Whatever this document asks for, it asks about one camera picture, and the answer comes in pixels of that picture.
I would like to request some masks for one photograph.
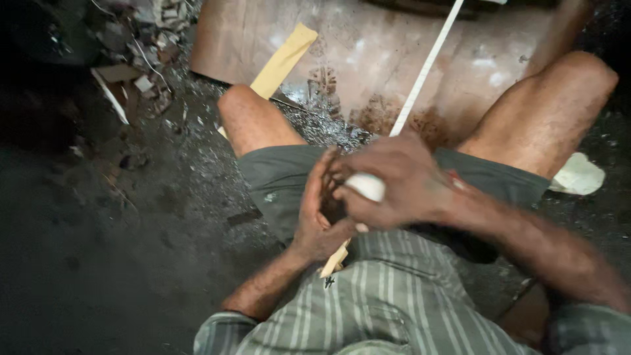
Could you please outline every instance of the hand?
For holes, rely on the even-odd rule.
[[[325,192],[334,185],[328,171],[336,156],[336,147],[329,148],[311,170],[302,195],[298,227],[287,249],[309,262],[328,259],[342,242],[355,234],[351,219],[344,218],[331,226],[321,212]]]
[[[410,132],[380,138],[339,159],[332,170],[341,177],[366,172],[383,180],[386,192],[381,202],[369,200],[348,186],[333,193],[335,199],[345,202],[350,217],[379,229],[438,222],[454,195],[452,179],[436,166],[420,138]]]

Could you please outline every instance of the dirty floor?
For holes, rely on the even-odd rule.
[[[177,95],[165,114],[151,118],[141,104],[135,128],[121,126],[89,77],[79,80],[80,133],[91,142],[83,158],[0,148],[3,354],[191,354],[204,319],[281,251],[214,128],[225,86],[186,68],[184,59],[166,72]],[[370,140],[279,107],[310,143]],[[585,235],[629,282],[630,129],[627,114],[605,110],[580,149],[607,172],[604,186],[586,197],[548,192],[534,206]],[[127,155],[146,164],[121,169]],[[461,269],[491,318],[528,278],[505,260]]]

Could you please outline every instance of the hairy leg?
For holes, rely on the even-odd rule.
[[[510,87],[458,152],[551,179],[618,83],[597,57],[571,52]]]
[[[221,96],[218,106],[237,158],[260,148],[307,144],[276,106],[247,85],[233,85]]]

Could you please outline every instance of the wire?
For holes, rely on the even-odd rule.
[[[91,1],[91,2],[94,4],[94,6],[96,6],[99,10],[103,11],[104,13],[107,13],[107,14],[108,14],[108,15],[110,15],[110,16],[114,16],[114,17],[116,17],[116,15],[115,15],[114,13],[111,13],[110,11],[107,11],[106,9],[103,9],[103,8],[101,7],[101,5],[99,5],[99,4],[98,4],[95,0],[90,0],[90,1]]]
[[[143,55],[144,61],[147,63],[149,68],[151,68],[151,70],[153,70],[154,73],[156,73],[160,78],[162,78],[162,81],[164,81],[164,84],[167,86],[168,92],[172,92],[171,89],[168,87],[168,83],[167,83],[166,79],[164,79],[164,76],[162,76],[162,74],[160,74],[156,69],[153,69],[153,66],[151,65],[151,63],[149,63],[149,60],[145,56],[144,51],[143,51],[142,47],[140,47],[140,44],[138,43],[136,38],[134,38],[134,42],[136,43],[136,47],[138,47],[138,50],[140,51],[140,54]]]

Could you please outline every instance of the green striped shirt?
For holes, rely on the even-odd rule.
[[[258,323],[219,312],[202,324],[194,353],[206,354],[538,354],[478,314],[451,250],[405,231],[353,240],[351,263],[320,279]],[[627,354],[631,317],[606,307],[564,306],[553,315],[554,354]]]

